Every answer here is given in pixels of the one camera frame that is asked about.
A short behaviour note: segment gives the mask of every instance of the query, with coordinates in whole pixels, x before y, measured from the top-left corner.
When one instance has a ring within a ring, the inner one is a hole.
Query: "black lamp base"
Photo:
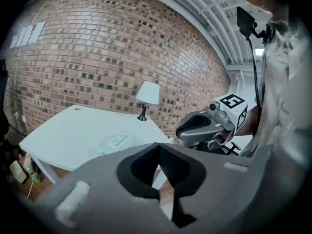
[[[146,121],[145,111],[146,111],[146,106],[143,107],[142,113],[139,115],[139,117],[137,117],[138,120]]]

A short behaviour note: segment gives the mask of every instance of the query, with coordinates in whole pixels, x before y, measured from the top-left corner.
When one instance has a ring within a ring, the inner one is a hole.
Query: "black cable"
[[[254,58],[253,44],[252,44],[252,42],[250,41],[249,38],[248,38],[248,42],[249,42],[250,48],[251,48],[251,50],[252,50],[252,57],[253,57],[253,73],[254,73],[254,90],[255,90],[255,98],[256,98],[257,107],[258,107],[257,126],[255,127],[254,132],[253,132],[253,136],[255,136],[255,134],[256,134],[257,131],[258,131],[258,126],[259,126],[259,123],[260,123],[261,106],[260,106],[259,91],[258,91],[257,66],[256,66],[256,63],[255,63],[255,58]]]

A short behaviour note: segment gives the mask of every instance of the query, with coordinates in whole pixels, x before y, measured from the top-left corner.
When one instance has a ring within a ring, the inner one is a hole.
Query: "person's arm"
[[[258,121],[258,107],[255,106],[250,111],[248,111],[245,122],[236,132],[235,136],[252,135],[254,129],[257,127]]]

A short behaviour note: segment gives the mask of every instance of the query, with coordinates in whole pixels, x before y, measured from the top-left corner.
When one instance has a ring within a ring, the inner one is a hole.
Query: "sign on wall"
[[[39,22],[34,30],[33,25],[22,28],[16,36],[13,36],[10,49],[20,46],[26,46],[28,44],[35,44],[39,38],[45,22],[46,21]]]

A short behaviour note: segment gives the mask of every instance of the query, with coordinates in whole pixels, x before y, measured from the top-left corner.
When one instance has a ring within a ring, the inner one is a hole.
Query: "table lamp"
[[[137,119],[146,121],[146,104],[158,105],[159,103],[159,85],[149,81],[145,81],[138,94],[136,95],[136,99],[144,104],[142,113]]]

